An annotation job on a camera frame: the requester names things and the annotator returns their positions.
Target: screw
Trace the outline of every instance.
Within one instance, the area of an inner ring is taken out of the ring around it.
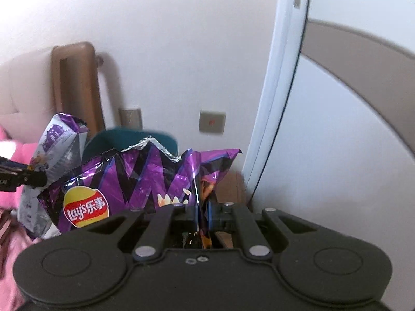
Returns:
[[[199,262],[207,262],[208,260],[209,260],[209,258],[207,258],[206,256],[199,256],[198,257]]]
[[[185,261],[187,264],[190,264],[190,265],[194,265],[194,264],[196,264],[198,261],[196,261],[194,258],[186,258],[186,261]]]
[[[97,62],[97,67],[100,67],[101,65],[104,64],[104,59],[101,56],[97,56],[95,58],[96,62]]]
[[[156,249],[150,247],[149,245],[142,245],[135,250],[135,253],[140,257],[150,257],[156,253]]]
[[[270,253],[270,249],[264,245],[254,245],[250,247],[250,254],[253,256],[265,256]]]

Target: light switch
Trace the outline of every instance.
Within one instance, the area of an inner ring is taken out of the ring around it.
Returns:
[[[225,113],[200,112],[199,131],[210,134],[223,134],[225,130]]]
[[[129,129],[142,130],[143,121],[140,109],[119,109],[121,126]]]

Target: metal bolt head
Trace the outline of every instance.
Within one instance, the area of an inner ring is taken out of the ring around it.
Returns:
[[[254,245],[250,247],[250,254],[253,256],[266,256],[271,250],[264,245]]]
[[[209,257],[206,256],[199,256],[198,261],[199,262],[207,262],[209,260]]]
[[[135,253],[140,257],[150,257],[156,253],[156,249],[149,245],[142,245],[135,250]]]
[[[187,264],[190,264],[190,265],[194,265],[194,264],[196,264],[198,261],[196,260],[196,259],[194,259],[194,258],[186,258],[186,261],[185,261]]]

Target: wooden frame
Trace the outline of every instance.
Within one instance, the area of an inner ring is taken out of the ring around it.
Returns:
[[[277,1],[275,26],[264,87],[242,168],[248,200],[254,195],[265,168],[284,113],[300,53],[308,0],[300,0],[298,6],[294,6],[293,2],[294,0]]]
[[[80,42],[55,47],[51,70],[56,111],[84,120],[90,138],[104,130],[94,46]]]

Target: wooden headboard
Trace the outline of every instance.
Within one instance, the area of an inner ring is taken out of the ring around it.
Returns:
[[[0,125],[11,138],[38,142],[57,112],[86,121],[90,136],[105,128],[90,43],[41,49],[0,65]]]

